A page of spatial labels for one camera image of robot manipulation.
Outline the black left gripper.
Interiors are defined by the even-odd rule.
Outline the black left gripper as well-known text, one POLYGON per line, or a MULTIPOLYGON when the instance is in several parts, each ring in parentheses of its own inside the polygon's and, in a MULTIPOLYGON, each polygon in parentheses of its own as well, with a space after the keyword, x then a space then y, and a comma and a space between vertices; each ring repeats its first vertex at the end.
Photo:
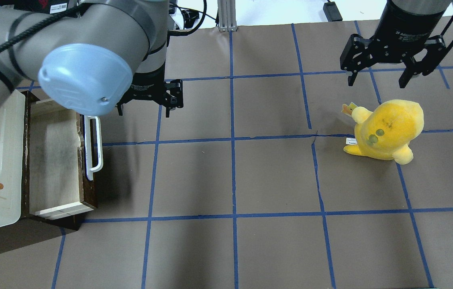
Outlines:
POLYGON ((164 80, 164 71, 151 73, 135 73, 133 81, 116 104, 118 115, 123 115, 123 105, 132 100, 153 101, 165 107, 165 117, 170 117, 170 112, 183 108, 183 82, 175 79, 169 82, 164 80))

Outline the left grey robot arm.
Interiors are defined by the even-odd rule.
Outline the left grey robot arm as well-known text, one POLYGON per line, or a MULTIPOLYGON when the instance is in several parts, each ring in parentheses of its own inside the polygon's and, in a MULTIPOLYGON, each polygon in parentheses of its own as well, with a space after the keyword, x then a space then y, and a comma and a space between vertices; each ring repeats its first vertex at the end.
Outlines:
POLYGON ((168 20, 168 0, 82 0, 51 15, 0 6, 0 108, 24 79, 87 116, 131 100, 182 108, 182 82, 164 79, 168 20))

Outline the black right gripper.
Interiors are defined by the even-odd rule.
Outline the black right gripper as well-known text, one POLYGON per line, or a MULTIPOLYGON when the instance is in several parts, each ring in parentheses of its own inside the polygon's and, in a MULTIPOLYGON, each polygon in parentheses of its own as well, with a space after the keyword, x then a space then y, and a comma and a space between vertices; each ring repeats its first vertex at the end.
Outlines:
POLYGON ((355 84, 359 71, 376 63, 405 65, 399 88, 419 74, 430 74, 445 51, 443 39, 431 33, 449 5, 449 0, 388 0, 374 35, 350 35, 341 53, 348 86, 355 84))

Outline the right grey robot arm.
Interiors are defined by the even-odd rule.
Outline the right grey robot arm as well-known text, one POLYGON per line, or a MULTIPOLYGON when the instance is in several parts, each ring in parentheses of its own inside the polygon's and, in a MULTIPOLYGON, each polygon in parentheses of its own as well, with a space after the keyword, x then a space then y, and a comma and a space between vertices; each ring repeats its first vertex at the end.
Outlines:
POLYGON ((350 35, 340 55, 348 85, 376 63, 404 64, 400 88, 416 75, 432 73, 453 48, 453 40, 447 45, 443 34, 432 35, 449 5, 453 0, 388 0, 374 35, 369 39, 350 35))

